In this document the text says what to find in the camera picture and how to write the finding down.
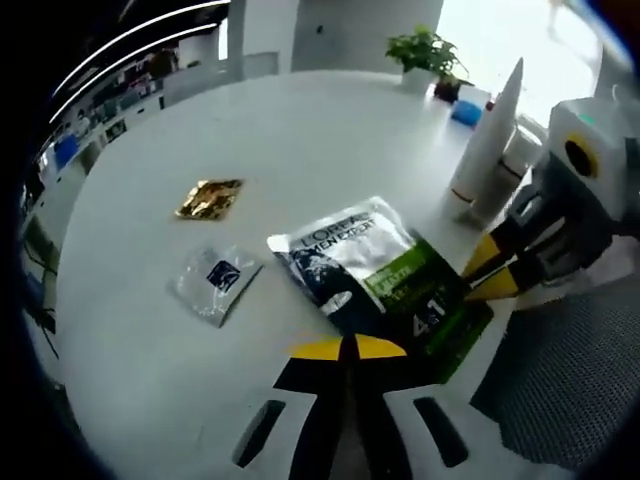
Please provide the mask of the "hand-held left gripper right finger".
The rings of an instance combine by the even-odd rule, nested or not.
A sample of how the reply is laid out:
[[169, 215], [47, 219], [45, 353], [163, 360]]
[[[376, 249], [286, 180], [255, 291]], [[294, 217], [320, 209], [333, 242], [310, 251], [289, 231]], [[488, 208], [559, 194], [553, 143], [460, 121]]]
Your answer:
[[375, 479], [503, 479], [497, 424], [435, 381], [430, 361], [355, 336], [358, 427]]

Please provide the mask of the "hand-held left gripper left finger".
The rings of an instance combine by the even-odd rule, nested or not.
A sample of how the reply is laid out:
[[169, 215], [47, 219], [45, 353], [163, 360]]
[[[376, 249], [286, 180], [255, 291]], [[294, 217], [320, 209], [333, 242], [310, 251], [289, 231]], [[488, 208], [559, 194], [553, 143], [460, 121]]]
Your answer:
[[212, 479], [326, 479], [344, 424], [353, 335], [254, 358], [216, 381]]

